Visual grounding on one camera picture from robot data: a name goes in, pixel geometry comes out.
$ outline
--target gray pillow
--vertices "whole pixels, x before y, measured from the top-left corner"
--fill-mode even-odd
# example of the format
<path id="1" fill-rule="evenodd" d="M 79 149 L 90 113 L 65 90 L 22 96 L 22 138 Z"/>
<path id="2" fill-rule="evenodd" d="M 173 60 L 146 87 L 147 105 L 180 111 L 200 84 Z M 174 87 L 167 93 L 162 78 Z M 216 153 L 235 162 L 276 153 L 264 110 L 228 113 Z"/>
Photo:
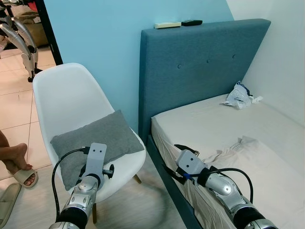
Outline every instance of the gray pillow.
<path id="1" fill-rule="evenodd" d="M 144 150 L 120 110 L 77 130 L 55 136 L 51 140 L 59 158 L 71 150 L 90 146 L 92 142 L 107 145 L 104 164 L 125 154 Z M 82 152 L 72 153 L 62 160 L 60 164 L 61 176 L 66 190 L 75 186 L 81 168 L 86 162 L 87 155 Z"/>

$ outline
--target wooden chair leg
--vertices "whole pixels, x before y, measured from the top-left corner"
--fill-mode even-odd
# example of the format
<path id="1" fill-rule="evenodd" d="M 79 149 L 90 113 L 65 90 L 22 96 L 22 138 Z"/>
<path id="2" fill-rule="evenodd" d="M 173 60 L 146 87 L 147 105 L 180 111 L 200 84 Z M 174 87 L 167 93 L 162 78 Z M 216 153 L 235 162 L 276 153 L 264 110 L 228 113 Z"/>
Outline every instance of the wooden chair leg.
<path id="1" fill-rule="evenodd" d="M 142 181 L 140 180 L 140 178 L 138 177 L 138 175 L 134 175 L 133 179 L 136 180 L 136 182 L 138 182 L 139 184 L 142 183 Z"/>
<path id="2" fill-rule="evenodd" d="M 96 203 L 92 207 L 92 219 L 93 223 L 95 224 L 97 222 L 97 217 L 96 217 Z"/>

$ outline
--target white plastic chair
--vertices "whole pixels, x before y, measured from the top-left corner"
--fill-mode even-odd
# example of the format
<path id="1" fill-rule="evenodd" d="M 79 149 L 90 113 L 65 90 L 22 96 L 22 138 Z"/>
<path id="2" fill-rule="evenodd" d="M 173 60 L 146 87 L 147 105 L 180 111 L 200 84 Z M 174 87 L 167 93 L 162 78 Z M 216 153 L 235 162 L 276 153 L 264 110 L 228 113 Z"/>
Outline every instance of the white plastic chair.
<path id="1" fill-rule="evenodd" d="M 54 136 L 78 129 L 114 112 L 94 77 L 81 64 L 67 63 L 40 72 L 34 78 L 33 89 L 43 141 L 53 166 L 58 161 L 50 144 Z M 142 140 L 137 138 L 145 149 Z M 118 191 L 132 177 L 140 183 L 136 173 L 142 167 L 145 156 L 146 151 L 143 150 L 106 164 L 104 169 L 114 164 L 114 174 L 111 179 L 105 177 L 96 203 Z M 60 166 L 57 174 L 62 180 Z M 96 222 L 96 205 L 92 215 L 93 222 Z"/>

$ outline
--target black remote control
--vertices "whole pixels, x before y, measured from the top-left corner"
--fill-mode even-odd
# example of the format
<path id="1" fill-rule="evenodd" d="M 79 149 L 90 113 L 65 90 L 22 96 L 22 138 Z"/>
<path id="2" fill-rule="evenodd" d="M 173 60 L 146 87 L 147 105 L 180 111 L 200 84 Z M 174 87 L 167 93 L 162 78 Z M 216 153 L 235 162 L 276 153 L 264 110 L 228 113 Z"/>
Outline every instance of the black remote control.
<path id="1" fill-rule="evenodd" d="M 192 26 L 192 25 L 201 25 L 201 24 L 202 24 L 202 20 L 187 20 L 181 22 L 182 26 Z"/>

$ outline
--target slipper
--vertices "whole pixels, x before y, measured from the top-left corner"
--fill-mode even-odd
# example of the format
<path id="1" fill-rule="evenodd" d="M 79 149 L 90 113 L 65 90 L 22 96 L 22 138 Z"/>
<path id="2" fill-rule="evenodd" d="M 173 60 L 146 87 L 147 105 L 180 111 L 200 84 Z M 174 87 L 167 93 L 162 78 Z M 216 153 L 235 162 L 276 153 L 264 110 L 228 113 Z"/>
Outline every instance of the slipper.
<path id="1" fill-rule="evenodd" d="M 6 188 L 2 197 L 0 197 L 0 228 L 3 228 L 9 220 L 20 189 L 20 184 L 13 183 Z"/>
<path id="2" fill-rule="evenodd" d="M 34 169 L 30 170 L 22 170 L 20 169 L 17 173 L 14 175 L 10 173 L 17 181 L 19 184 L 21 184 L 23 187 L 30 189 L 32 188 L 38 181 L 38 174 Z M 35 179 L 34 182 L 31 185 L 25 185 L 24 182 L 32 175 L 35 174 Z"/>

